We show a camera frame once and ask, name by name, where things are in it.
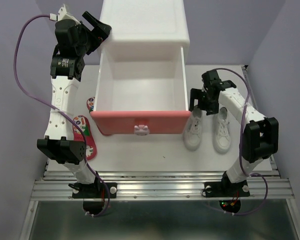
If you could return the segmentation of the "white sneaker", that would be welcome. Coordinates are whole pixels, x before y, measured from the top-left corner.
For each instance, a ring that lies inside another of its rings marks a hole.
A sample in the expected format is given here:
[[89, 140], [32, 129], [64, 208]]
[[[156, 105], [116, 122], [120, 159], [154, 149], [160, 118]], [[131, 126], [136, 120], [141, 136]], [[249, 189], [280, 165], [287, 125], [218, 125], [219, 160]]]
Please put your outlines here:
[[226, 154], [231, 147], [229, 116], [226, 107], [221, 107], [213, 117], [213, 147], [220, 154]]
[[189, 151], [196, 151], [201, 144], [202, 119], [202, 110], [195, 105], [182, 134], [183, 143]]

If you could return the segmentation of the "pink drawer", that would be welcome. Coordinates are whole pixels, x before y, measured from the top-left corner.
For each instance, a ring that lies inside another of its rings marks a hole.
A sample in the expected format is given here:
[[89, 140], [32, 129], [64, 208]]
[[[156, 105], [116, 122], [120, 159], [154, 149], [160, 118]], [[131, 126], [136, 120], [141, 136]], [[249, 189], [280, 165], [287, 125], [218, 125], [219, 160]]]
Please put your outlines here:
[[104, 135], [181, 134], [190, 116], [183, 47], [145, 56], [104, 48], [90, 116]]

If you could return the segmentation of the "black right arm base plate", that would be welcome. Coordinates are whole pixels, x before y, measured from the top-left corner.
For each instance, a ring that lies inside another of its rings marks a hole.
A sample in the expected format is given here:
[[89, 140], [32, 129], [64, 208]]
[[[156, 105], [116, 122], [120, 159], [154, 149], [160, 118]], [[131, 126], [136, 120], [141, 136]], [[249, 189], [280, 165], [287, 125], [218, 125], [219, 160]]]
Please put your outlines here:
[[249, 197], [250, 191], [246, 181], [230, 183], [228, 186], [220, 181], [210, 181], [204, 183], [201, 194], [206, 198], [220, 198], [225, 200], [226, 198], [236, 197], [237, 195], [239, 197]]

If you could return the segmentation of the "white shoe cabinet body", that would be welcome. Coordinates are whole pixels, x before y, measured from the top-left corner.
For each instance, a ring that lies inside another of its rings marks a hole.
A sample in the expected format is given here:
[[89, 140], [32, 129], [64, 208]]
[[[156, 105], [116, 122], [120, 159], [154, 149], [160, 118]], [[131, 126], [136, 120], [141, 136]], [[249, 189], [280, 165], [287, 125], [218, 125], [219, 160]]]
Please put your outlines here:
[[190, 37], [182, 0], [105, 0], [100, 21], [111, 26], [106, 47], [119, 59], [188, 57]]

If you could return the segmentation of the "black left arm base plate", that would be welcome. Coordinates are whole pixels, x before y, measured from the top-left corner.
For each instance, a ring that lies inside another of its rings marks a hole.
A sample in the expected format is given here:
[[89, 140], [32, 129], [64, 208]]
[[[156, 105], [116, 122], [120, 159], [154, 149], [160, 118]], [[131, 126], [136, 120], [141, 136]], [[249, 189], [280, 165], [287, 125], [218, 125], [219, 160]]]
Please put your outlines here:
[[106, 188], [102, 183], [69, 183], [68, 186], [72, 189], [73, 199], [101, 199], [106, 198]]

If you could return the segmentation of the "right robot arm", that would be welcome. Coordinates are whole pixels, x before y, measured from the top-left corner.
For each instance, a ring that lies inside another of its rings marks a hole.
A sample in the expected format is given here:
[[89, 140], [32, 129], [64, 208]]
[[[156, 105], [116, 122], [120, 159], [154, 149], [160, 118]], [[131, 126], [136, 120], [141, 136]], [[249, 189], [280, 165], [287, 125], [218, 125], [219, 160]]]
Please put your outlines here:
[[279, 122], [275, 117], [266, 117], [258, 112], [249, 103], [250, 89], [243, 97], [231, 80], [221, 80], [217, 68], [203, 73], [201, 77], [203, 88], [190, 90], [189, 110], [192, 113], [201, 110], [208, 116], [217, 116], [221, 112], [220, 106], [224, 106], [240, 124], [238, 158], [223, 173], [220, 181], [205, 184], [205, 196], [230, 197], [234, 193], [249, 196], [250, 193], [243, 190], [247, 178], [253, 175], [257, 165], [278, 151]]

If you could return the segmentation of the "red patterned slipper near arm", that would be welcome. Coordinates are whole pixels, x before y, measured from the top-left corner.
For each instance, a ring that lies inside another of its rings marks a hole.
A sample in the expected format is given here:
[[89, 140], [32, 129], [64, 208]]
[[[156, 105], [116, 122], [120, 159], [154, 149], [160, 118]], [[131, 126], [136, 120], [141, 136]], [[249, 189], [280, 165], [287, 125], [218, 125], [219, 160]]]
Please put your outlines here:
[[88, 161], [90, 161], [98, 154], [97, 146], [91, 132], [90, 123], [84, 115], [78, 115], [74, 117], [73, 122], [83, 132], [83, 134], [81, 134], [79, 129], [76, 126], [73, 126], [72, 132], [74, 135], [74, 140], [86, 142], [86, 158]]

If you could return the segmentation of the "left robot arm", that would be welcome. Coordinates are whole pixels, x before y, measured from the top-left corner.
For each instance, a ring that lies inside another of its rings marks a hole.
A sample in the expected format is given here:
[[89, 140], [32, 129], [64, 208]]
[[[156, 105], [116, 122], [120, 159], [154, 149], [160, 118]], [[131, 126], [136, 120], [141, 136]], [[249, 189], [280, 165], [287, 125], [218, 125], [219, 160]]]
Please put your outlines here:
[[112, 30], [89, 12], [82, 15], [93, 29], [89, 30], [81, 21], [62, 6], [51, 18], [55, 23], [57, 44], [50, 65], [52, 99], [47, 129], [43, 139], [37, 140], [37, 148], [49, 159], [71, 171], [90, 197], [101, 193], [97, 173], [88, 165], [86, 145], [75, 140], [74, 104], [85, 67], [84, 57], [94, 52]]

